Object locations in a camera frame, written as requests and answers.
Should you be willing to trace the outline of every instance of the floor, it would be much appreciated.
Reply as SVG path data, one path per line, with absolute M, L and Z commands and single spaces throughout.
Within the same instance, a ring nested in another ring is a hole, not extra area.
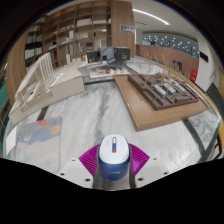
M 139 64 L 143 59 L 136 57 L 128 61 L 131 73 L 140 72 Z M 154 67 L 154 72 L 161 68 Z M 129 143 L 141 148 L 150 157 L 159 157 L 170 173 L 195 164 L 200 158 L 194 139 L 182 122 L 136 132 L 121 98 L 116 83 L 91 83 L 84 77 L 86 91 L 49 106 L 44 119 L 62 116 L 60 145 L 60 168 L 73 157 L 80 157 L 88 149 L 101 142 L 105 135 L 120 134 Z M 40 111 L 19 124 L 35 122 Z M 13 126 L 9 122 L 8 134 Z

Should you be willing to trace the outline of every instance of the wall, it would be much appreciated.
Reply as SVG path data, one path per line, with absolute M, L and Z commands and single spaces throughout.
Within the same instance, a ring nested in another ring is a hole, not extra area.
M 142 44 L 142 30 L 136 29 L 136 42 L 135 44 Z
M 131 57 L 135 56 L 135 33 L 122 32 L 120 25 L 134 26 L 134 14 L 130 2 L 111 1 L 112 46 L 128 47 Z
M 173 60 L 180 61 L 182 63 L 182 72 L 190 73 L 191 69 L 198 70 L 198 60 L 170 48 L 158 47 L 158 46 L 149 46 L 149 45 L 136 45 L 136 54 L 144 56 L 148 52 L 152 56 L 152 59 L 155 59 L 155 55 L 160 62 L 163 61 L 162 55 L 165 59 L 173 64 Z
M 214 83 L 218 87 L 219 62 L 216 60 L 216 56 L 214 55 L 213 50 L 211 49 L 205 38 L 199 32 L 196 32 L 196 36 L 198 40 L 199 51 L 208 56 L 208 62 L 199 57 L 199 68 L 196 84 L 206 92 L 212 83 Z

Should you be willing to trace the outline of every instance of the wooden model base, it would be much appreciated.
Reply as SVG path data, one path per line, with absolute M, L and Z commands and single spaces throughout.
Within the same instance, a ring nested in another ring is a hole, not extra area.
M 188 86 L 183 86 L 177 82 L 177 86 L 173 87 L 168 84 L 161 85 L 161 76 L 160 73 L 149 75 L 146 81 L 145 76 L 129 75 L 128 81 L 139 90 L 154 110 L 181 106 L 199 100 L 199 97 Z
M 145 97 L 128 81 L 128 76 L 114 76 L 114 79 L 136 131 L 147 130 L 185 120 L 190 116 L 202 113 L 208 108 L 199 98 L 194 103 L 156 111 Z

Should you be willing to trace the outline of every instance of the bookshelf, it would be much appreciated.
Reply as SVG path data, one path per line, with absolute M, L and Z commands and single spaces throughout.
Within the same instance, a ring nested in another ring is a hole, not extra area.
M 46 22 L 47 17 L 42 17 L 36 21 L 29 29 L 27 41 L 25 45 L 25 65 L 26 70 L 34 64 L 43 53 L 43 25 Z
M 85 2 L 62 9 L 44 24 L 43 53 L 51 53 L 53 68 L 57 68 L 67 64 L 66 54 L 78 58 L 83 48 L 91 51 L 112 46 L 110 21 L 111 1 Z

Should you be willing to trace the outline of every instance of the shelf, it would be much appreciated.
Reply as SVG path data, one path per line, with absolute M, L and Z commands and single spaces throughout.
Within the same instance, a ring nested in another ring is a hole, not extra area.
M 74 40 L 71 40 L 71 41 L 66 42 L 64 44 L 59 44 L 58 47 L 67 46 L 67 45 L 70 45 L 71 43 L 74 43 Z
M 75 42 L 83 42 L 83 41 L 88 40 L 88 39 L 93 39 L 93 37 L 82 38 L 82 39 L 79 39 L 79 40 L 75 40 Z
M 93 23 L 93 26 L 97 26 L 97 25 L 111 25 L 111 23 Z
M 93 13 L 93 15 L 109 15 L 111 12 L 106 12 L 106 13 Z
M 40 43 L 42 43 L 42 41 L 34 41 L 31 43 L 26 43 L 26 45 L 35 45 L 35 44 L 40 44 Z
M 81 16 L 75 16 L 75 19 L 90 16 L 92 18 L 93 13 L 83 14 Z
M 52 48 L 52 49 L 48 49 L 48 51 L 47 52 L 51 52 L 51 51 L 53 51 L 53 50 L 57 50 L 57 46 L 56 47 L 54 47 L 54 48 Z
M 43 31 L 45 32 L 45 31 L 50 30 L 50 29 L 52 29 L 54 27 L 56 27 L 56 30 L 57 30 L 57 24 L 55 24 L 53 26 L 50 26 L 50 27 L 45 28 Z
M 64 19 L 64 20 L 62 20 L 62 21 L 58 21 L 58 24 L 61 24 L 61 23 L 64 23 L 64 22 L 66 22 L 66 21 L 69 21 L 69 20 L 74 20 L 74 16 L 72 16 L 72 17 L 70 17 L 70 18 L 67 18 L 67 19 Z
M 79 29 L 79 28 L 83 28 L 83 27 L 87 27 L 87 26 L 92 26 L 92 24 L 88 24 L 88 25 L 84 25 L 84 26 L 77 26 L 77 27 L 75 27 L 75 29 Z
M 50 40 L 52 40 L 52 39 L 54 39 L 56 37 L 56 35 L 53 35 L 53 36 L 50 36 L 50 37 L 48 37 L 47 39 L 45 39 L 45 40 L 43 40 L 44 42 L 46 42 L 46 41 L 50 41 Z
M 34 55 L 34 56 L 32 56 L 32 57 L 30 57 L 30 58 L 27 58 L 27 59 L 25 59 L 25 60 L 29 60 L 29 59 L 33 59 L 33 58 L 36 58 L 36 57 L 40 57 L 42 54 L 36 54 L 36 55 Z
M 39 30 L 39 31 L 30 31 L 29 34 L 41 33 L 41 32 L 42 32 L 42 30 Z
M 68 30 L 63 30 L 63 31 L 60 31 L 60 32 L 58 32 L 58 35 L 59 34 L 62 34 L 62 33 L 65 33 L 65 32 L 68 32 L 68 31 L 71 31 L 71 30 L 74 30 L 73 28 L 71 28 L 71 29 L 68 29 Z
M 102 38 L 102 37 L 104 37 L 104 38 L 109 38 L 109 37 L 111 37 L 111 35 L 106 35 L 106 36 L 97 36 L 97 37 L 93 37 L 94 39 L 97 39 L 97 38 Z

